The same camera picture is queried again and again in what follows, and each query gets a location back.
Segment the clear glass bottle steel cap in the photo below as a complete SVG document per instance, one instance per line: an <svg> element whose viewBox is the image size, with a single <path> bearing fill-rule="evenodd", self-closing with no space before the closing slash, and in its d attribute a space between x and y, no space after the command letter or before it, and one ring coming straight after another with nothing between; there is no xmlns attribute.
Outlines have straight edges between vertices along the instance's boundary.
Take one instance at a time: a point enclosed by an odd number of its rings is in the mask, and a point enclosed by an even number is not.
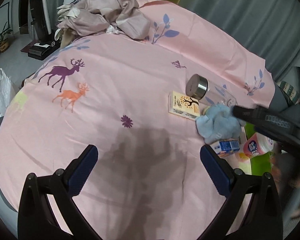
<svg viewBox="0 0 300 240"><path fill-rule="evenodd" d="M187 82L186 95L197 99L207 106L217 105L218 103L227 107L237 105L236 98L226 88L198 74L191 76Z"/></svg>

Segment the pink printed bed sheet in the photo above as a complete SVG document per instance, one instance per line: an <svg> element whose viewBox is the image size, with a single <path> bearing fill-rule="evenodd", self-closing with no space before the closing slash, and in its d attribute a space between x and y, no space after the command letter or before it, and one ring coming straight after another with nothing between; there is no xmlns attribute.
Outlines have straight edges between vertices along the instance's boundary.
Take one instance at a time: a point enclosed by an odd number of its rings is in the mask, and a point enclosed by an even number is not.
<svg viewBox="0 0 300 240"><path fill-rule="evenodd" d="M104 239L197 239L224 202L203 167L194 121L168 112L198 74L244 107L275 92L264 59L198 15L139 0L151 27L81 38L28 81L0 125L0 189L17 209L26 176L99 158L75 203Z"/></svg>

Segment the green cardboard box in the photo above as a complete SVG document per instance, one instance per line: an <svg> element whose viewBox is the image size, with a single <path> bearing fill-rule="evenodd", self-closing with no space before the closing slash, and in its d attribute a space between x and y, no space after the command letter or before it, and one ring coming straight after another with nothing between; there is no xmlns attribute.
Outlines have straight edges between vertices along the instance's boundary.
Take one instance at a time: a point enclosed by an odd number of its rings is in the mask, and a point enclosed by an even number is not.
<svg viewBox="0 0 300 240"><path fill-rule="evenodd" d="M247 137L243 152L250 160L251 173L261 176L265 172L271 173L271 155L274 150L274 141L255 131L254 125L247 123L244 127Z"/></svg>

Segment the pink gum canister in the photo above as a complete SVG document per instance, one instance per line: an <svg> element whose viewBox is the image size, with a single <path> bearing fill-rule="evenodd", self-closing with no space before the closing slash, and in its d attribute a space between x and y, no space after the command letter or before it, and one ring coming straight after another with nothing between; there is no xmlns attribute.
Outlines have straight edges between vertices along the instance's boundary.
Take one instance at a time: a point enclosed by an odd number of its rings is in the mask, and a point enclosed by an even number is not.
<svg viewBox="0 0 300 240"><path fill-rule="evenodd" d="M260 133L254 133L236 153L236 158L240 162L245 162L253 157L272 152L274 149L275 141L262 135Z"/></svg>

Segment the potted plant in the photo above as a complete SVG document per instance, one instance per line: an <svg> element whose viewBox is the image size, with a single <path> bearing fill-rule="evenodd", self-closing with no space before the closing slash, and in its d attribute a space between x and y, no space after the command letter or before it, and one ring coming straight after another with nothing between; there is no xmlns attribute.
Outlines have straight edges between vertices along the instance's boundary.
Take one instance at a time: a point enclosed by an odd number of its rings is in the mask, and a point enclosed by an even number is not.
<svg viewBox="0 0 300 240"><path fill-rule="evenodd" d="M5 52L9 46L10 43L8 41L9 36L13 33L13 30L9 27L8 22L4 24L4 27L2 29L2 32L0 32L0 52Z"/></svg>

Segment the striped pillow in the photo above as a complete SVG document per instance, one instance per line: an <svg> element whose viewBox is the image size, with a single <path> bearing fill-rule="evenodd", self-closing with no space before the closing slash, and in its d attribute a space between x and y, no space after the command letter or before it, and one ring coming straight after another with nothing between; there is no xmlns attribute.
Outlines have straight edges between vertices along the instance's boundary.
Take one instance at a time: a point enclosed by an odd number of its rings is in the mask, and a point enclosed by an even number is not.
<svg viewBox="0 0 300 240"><path fill-rule="evenodd" d="M288 106L296 105L300 102L300 94L291 84L286 81L280 81L277 85L283 93Z"/></svg>

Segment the blue snack box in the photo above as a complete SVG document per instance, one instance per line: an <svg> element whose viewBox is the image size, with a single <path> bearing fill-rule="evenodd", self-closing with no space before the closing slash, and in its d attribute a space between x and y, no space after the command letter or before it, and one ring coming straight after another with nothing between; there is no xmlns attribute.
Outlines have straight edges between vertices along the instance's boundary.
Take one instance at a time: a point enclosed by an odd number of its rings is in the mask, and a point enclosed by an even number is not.
<svg viewBox="0 0 300 240"><path fill-rule="evenodd" d="M210 146L220 158L233 155L240 150L238 140L217 141L210 144Z"/></svg>

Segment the crumpled beige fabric pile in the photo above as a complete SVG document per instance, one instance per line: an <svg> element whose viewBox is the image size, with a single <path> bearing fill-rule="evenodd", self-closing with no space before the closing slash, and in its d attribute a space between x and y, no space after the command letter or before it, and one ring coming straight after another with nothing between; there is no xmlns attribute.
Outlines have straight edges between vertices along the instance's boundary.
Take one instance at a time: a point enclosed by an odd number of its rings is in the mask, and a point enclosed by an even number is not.
<svg viewBox="0 0 300 240"><path fill-rule="evenodd" d="M58 8L57 27L76 36L99 33L111 25L134 40L143 40L151 23L137 0L79 0Z"/></svg>

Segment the light blue plush toy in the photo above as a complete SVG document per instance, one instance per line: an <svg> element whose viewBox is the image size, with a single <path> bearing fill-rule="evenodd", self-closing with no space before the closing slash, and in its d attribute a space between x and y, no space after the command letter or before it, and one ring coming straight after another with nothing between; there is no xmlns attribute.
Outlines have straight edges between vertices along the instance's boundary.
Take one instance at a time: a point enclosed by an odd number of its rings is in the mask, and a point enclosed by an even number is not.
<svg viewBox="0 0 300 240"><path fill-rule="evenodd" d="M196 128L205 144L220 140L238 139L245 121L233 116L232 108L216 104L196 119Z"/></svg>

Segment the yellow tree tissue pack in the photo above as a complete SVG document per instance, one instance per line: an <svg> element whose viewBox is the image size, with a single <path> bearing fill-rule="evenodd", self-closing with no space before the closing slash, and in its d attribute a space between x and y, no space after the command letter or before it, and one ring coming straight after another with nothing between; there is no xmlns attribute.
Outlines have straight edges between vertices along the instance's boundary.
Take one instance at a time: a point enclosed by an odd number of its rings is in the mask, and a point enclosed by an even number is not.
<svg viewBox="0 0 300 240"><path fill-rule="evenodd" d="M168 113L196 120L200 117L199 101L190 96L172 91L168 96Z"/></svg>

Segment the black floor appliance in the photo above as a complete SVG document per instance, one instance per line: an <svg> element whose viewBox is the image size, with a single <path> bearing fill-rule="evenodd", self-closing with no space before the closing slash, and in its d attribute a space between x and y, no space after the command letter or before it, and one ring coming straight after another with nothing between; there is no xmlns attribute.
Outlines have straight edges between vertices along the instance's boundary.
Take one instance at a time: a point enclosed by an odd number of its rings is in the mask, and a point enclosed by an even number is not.
<svg viewBox="0 0 300 240"><path fill-rule="evenodd" d="M33 59L43 61L54 53L61 45L55 40L55 31L51 27L47 0L30 0L31 26L37 34L28 50L27 55Z"/></svg>

